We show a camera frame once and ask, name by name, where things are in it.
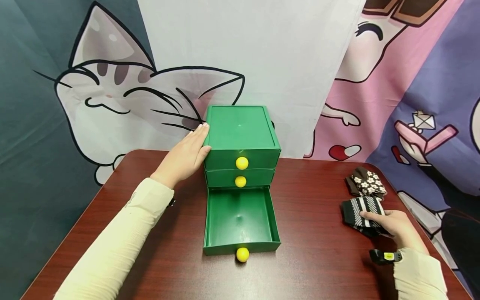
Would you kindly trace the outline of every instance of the open drawer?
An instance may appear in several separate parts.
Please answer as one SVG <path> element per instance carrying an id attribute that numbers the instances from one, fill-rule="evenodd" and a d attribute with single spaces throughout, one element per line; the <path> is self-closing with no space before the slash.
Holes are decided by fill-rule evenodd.
<path id="1" fill-rule="evenodd" d="M 280 246 L 269 187 L 208 189 L 205 255 L 275 251 Z"/>

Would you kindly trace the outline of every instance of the dark teal backdrop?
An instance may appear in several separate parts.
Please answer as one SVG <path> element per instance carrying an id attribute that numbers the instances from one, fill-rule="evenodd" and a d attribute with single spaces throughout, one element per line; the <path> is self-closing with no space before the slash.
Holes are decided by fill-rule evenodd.
<path id="1" fill-rule="evenodd" d="M 99 1 L 151 55 L 136 0 Z M 0 298 L 19 299 L 95 196 L 53 82 L 91 1 L 0 2 Z"/>

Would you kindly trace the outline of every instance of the cartoon face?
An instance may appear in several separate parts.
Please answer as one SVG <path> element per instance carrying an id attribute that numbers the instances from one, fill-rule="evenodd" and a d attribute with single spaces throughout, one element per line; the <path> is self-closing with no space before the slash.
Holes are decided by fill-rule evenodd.
<path id="1" fill-rule="evenodd" d="M 55 89 L 80 151 L 113 166 L 134 149 L 171 149 L 209 104 L 235 104 L 243 84 L 243 75 L 210 67 L 157 72 L 135 37 L 96 3 Z"/>
<path id="2" fill-rule="evenodd" d="M 472 141 L 477 148 L 477 151 L 480 153 L 480 99 L 478 99 L 475 104 L 475 108 L 472 113 L 472 124 L 471 124 L 471 135 Z"/>
<path id="3" fill-rule="evenodd" d="M 390 16 L 362 14 L 336 79 L 365 81 L 382 59 L 390 42 L 407 26 Z"/>

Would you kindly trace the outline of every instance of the sleeve cuff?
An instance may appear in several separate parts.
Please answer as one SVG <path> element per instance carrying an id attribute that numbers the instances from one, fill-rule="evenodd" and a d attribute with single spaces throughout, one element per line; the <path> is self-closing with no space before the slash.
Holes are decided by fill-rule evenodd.
<path id="1" fill-rule="evenodd" d="M 159 217 L 173 198 L 174 191 L 151 178 L 145 178 L 135 189 L 125 207 L 137 207 Z"/>
<path id="2" fill-rule="evenodd" d="M 446 295 L 447 288 L 438 260 L 410 248 L 402 248 L 398 251 L 402 253 L 402 260 L 394 266 L 397 290 L 424 286 Z"/>

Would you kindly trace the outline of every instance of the yellow knob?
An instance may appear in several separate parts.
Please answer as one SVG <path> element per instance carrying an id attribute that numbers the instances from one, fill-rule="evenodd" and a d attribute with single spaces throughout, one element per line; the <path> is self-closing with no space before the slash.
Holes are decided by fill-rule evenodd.
<path id="1" fill-rule="evenodd" d="M 237 250 L 237 259 L 239 262 L 244 263 L 249 258 L 250 253 L 248 252 L 247 248 L 238 248 Z"/>
<path id="2" fill-rule="evenodd" d="M 235 165 L 239 170 L 245 170 L 248 167 L 248 159 L 246 157 L 239 157 L 237 158 Z"/>
<path id="3" fill-rule="evenodd" d="M 235 185 L 239 188 L 243 188 L 247 184 L 247 179 L 243 176 L 237 176 L 235 178 Z"/>

